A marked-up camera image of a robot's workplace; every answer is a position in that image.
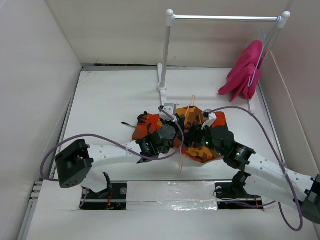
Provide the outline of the orange camouflage trousers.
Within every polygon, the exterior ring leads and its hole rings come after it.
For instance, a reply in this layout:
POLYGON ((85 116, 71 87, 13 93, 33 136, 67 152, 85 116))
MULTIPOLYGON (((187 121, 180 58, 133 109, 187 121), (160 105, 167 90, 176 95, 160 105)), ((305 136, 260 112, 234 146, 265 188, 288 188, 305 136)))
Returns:
MULTIPOLYGON (((225 114, 221 111, 214 114, 216 119, 210 127, 224 127, 227 129, 228 125, 225 114)), ((176 110, 176 118, 179 122, 183 122, 181 128, 185 134, 194 132, 196 127, 202 127, 202 124, 205 122, 203 111, 196 106, 178 108, 176 110)), ((165 124, 171 123, 170 121, 163 120, 159 114, 151 114, 147 111, 139 115, 137 120, 137 126, 132 135, 134 141, 143 139, 159 130, 165 124)), ((184 155, 202 164, 217 160, 220 157, 217 152, 202 144, 197 145, 195 142, 184 143, 181 151, 184 155)))

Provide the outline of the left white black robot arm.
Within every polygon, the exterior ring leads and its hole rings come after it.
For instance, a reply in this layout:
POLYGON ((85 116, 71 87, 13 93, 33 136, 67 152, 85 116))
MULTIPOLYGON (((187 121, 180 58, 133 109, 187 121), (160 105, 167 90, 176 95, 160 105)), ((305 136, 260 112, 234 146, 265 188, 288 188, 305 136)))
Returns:
POLYGON ((129 143, 119 145, 89 145, 78 139, 55 157, 59 186, 62 189, 81 186, 106 199, 113 192, 110 176, 99 169, 119 163, 142 164, 169 158, 174 140, 182 129, 177 122, 168 121, 154 133, 129 143))

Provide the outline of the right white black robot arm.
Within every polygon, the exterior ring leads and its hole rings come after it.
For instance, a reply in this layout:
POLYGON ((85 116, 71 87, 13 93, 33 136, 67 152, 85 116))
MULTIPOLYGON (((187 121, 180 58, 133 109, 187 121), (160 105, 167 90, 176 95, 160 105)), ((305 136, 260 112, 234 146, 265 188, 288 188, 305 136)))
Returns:
POLYGON ((225 126, 195 126, 184 135, 188 147, 206 147, 223 157, 238 173, 233 177, 231 191, 237 197, 245 194, 271 199, 292 208, 300 207, 302 216, 320 222, 320 177, 311 177, 281 168, 253 149, 235 141, 225 126))

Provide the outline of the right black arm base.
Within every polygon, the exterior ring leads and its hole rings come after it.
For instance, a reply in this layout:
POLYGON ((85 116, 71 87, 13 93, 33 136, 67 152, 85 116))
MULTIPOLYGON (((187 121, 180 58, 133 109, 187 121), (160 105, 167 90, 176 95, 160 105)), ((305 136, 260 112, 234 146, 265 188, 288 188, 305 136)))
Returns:
POLYGON ((239 171, 232 180, 216 181, 213 196, 217 199, 218 210, 263 209, 260 196, 250 195, 244 190, 250 175, 239 171))

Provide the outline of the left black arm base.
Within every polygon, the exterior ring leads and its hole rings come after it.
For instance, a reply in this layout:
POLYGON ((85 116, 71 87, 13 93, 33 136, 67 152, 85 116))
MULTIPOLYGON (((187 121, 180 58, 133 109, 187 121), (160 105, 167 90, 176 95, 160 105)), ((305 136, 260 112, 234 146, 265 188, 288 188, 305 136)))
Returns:
POLYGON ((127 190, 128 183, 123 181, 113 181, 112 191, 99 196, 97 193, 88 189, 83 189, 80 199, 80 209, 87 211, 124 211, 127 209, 127 190))

